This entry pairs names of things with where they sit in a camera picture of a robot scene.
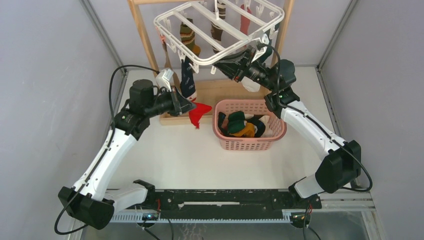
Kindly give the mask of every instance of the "white wall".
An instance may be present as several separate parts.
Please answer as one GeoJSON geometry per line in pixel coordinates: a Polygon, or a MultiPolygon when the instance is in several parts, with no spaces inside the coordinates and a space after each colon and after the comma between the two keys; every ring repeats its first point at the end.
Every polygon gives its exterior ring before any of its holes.
{"type": "Polygon", "coordinates": [[[423,9],[359,1],[323,70],[344,136],[362,146],[388,240],[423,239],[423,9]]]}
{"type": "MultiPolygon", "coordinates": [[[[113,45],[115,46],[124,64],[149,65],[146,54],[137,32],[133,16],[128,3],[125,0],[90,0],[98,14],[104,28],[106,29],[113,45]]],[[[208,9],[213,9],[213,2],[208,0],[208,9]]],[[[270,2],[283,7],[284,1],[270,0],[270,2]]],[[[317,65],[324,53],[340,19],[343,16],[350,0],[296,0],[287,32],[286,43],[283,49],[283,58],[293,61],[297,65],[317,65]]],[[[159,41],[158,34],[153,25],[153,19],[181,3],[162,3],[141,5],[144,23],[150,36],[153,51],[159,67],[165,63],[164,51],[159,41]]],[[[211,23],[207,20],[191,15],[194,24],[210,32],[211,23]]],[[[227,12],[226,21],[234,26],[240,26],[240,15],[237,17],[227,12]]],[[[180,21],[173,21],[173,34],[179,36],[180,21]]],[[[222,36],[223,44],[230,39],[222,36]]],[[[210,56],[212,48],[200,37],[196,38],[196,44],[202,48],[201,57],[210,56]]],[[[178,56],[170,53],[173,67],[181,67],[178,56]]]]}
{"type": "Polygon", "coordinates": [[[2,1],[0,33],[1,239],[64,239],[57,194],[104,141],[116,66],[78,1],[2,1]]]}

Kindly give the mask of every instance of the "pink basket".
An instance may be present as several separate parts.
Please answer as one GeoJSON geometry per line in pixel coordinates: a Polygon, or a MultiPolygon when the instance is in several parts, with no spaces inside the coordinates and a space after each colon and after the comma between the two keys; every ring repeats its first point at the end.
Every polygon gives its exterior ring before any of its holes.
{"type": "Polygon", "coordinates": [[[219,138],[221,147],[226,150],[267,150],[273,142],[280,140],[287,130],[286,123],[268,111],[265,100],[228,99],[219,101],[215,106],[212,119],[213,132],[219,138]],[[218,128],[218,113],[222,112],[228,116],[237,111],[243,111],[245,114],[269,115],[268,124],[273,133],[272,137],[227,137],[222,135],[218,128]]]}

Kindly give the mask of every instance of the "white table surface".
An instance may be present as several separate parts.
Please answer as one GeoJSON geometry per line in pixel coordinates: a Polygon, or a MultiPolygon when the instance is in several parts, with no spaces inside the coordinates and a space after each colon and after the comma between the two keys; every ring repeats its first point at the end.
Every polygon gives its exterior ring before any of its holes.
{"type": "MultiPolygon", "coordinates": [[[[201,69],[194,77],[223,79],[219,71],[201,69]]],[[[297,67],[294,92],[309,111],[333,130],[324,96],[313,67],[297,67]]],[[[154,81],[148,70],[131,70],[120,108],[138,79],[154,81]]],[[[291,126],[286,135],[265,151],[228,151],[212,131],[212,124],[162,126],[159,117],[128,152],[113,175],[109,188],[122,188],[141,179],[156,189],[286,189],[317,170],[320,160],[291,126]]]]}

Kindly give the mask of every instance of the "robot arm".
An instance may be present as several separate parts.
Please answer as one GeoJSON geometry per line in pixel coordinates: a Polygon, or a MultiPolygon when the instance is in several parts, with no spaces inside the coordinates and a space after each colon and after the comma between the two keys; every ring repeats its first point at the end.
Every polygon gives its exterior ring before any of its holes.
{"type": "Polygon", "coordinates": [[[107,186],[124,156],[150,125],[150,118],[163,113],[179,116],[196,107],[171,88],[172,74],[165,69],[156,77],[160,87],[156,95],[150,80],[133,83],[129,99],[114,117],[112,129],[88,169],[71,188],[64,186],[59,191],[58,197],[69,216],[100,230],[114,213],[145,201],[148,190],[141,180],[119,190],[107,191],[107,186]]]}
{"type": "Polygon", "coordinates": [[[231,80],[240,82],[247,77],[272,91],[265,96],[267,108],[298,131],[318,154],[322,162],[316,173],[289,187],[294,200],[302,201],[322,192],[334,193],[357,178],[361,173],[360,145],[335,135],[308,111],[291,88],[296,81],[293,63],[283,59],[268,68],[253,61],[254,55],[255,49],[248,46],[213,65],[231,80]]]}

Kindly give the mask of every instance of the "wooden stand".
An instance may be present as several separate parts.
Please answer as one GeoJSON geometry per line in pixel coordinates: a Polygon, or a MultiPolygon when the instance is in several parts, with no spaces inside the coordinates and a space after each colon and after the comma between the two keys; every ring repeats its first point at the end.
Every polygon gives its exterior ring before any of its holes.
{"type": "MultiPolygon", "coordinates": [[[[142,13],[139,5],[144,4],[164,4],[164,3],[175,3],[175,2],[189,2],[198,0],[127,0],[129,9],[131,10],[132,17],[134,18],[135,26],[137,27],[138,34],[140,35],[141,42],[143,43],[144,50],[146,52],[147,59],[150,63],[150,67],[153,69],[159,69],[158,63],[156,62],[155,54],[150,43],[149,36],[146,31],[146,25],[143,21],[142,13]]],[[[280,23],[280,28],[275,41],[275,48],[279,53],[282,52],[284,40],[286,38],[287,29],[289,27],[290,17],[292,15],[292,9],[295,0],[285,0],[284,2],[284,19],[280,23]]],[[[272,58],[272,65],[277,61],[277,56],[274,54],[272,58]]],[[[223,80],[207,80],[196,82],[197,99],[196,102],[207,104],[215,107],[216,103],[224,99],[262,99],[268,90],[261,87],[258,92],[249,92],[240,83],[230,81],[228,79],[223,80]]],[[[212,111],[204,115],[200,123],[211,123],[212,122],[212,111]]],[[[160,116],[160,123],[162,125],[181,125],[191,124],[190,119],[187,115],[173,117],[168,114],[160,116]]]]}

